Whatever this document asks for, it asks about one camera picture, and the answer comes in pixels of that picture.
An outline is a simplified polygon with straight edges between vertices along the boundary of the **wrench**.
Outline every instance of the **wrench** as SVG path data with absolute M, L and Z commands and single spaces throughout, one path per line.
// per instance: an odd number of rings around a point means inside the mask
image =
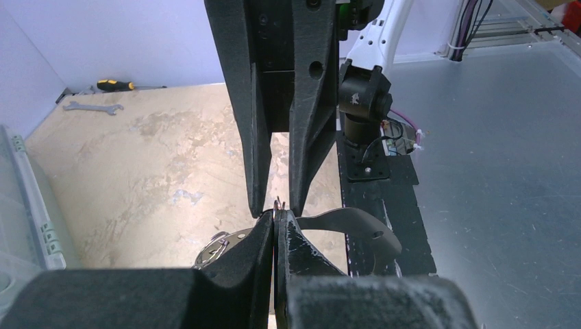
M 69 105 L 63 106 L 63 110 L 86 110 L 86 111 L 100 111 L 107 112 L 109 115 L 116 115 L 116 110 L 122 110 L 123 106 L 121 104 L 109 105 L 109 106 L 97 106 L 97 105 L 84 105 L 79 104 L 76 101 L 72 101 Z

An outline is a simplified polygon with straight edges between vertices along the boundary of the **beige marble table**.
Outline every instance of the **beige marble table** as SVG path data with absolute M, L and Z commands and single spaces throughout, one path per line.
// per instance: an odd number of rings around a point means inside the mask
M 63 111 L 70 101 L 119 103 L 116 116 Z M 65 98 L 26 140 L 50 179 L 77 253 L 89 268 L 191 267 L 218 231 L 250 215 L 242 147 L 222 84 Z M 288 199 L 288 137 L 272 140 L 265 208 Z M 341 207 L 335 148 L 305 215 Z M 346 271 L 343 235 L 305 235 Z

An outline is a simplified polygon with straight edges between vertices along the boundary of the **aluminum surface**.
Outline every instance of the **aluminum surface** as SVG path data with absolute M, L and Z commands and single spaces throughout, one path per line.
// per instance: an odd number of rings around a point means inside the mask
M 581 321 L 580 73 L 558 42 L 395 65 L 394 108 L 429 131 L 412 159 L 438 274 L 486 328 Z

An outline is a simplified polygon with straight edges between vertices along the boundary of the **screw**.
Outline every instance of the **screw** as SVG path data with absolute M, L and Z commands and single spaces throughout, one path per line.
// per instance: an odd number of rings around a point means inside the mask
M 261 14 L 258 17 L 258 20 L 260 21 L 261 25 L 266 25 L 269 22 L 269 19 L 267 18 L 267 16 L 265 14 Z

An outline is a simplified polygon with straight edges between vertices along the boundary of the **clear plastic container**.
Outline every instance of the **clear plastic container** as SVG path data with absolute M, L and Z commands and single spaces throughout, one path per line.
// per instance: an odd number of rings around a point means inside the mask
M 0 125 L 0 321 L 41 271 L 80 265 L 47 178 Z

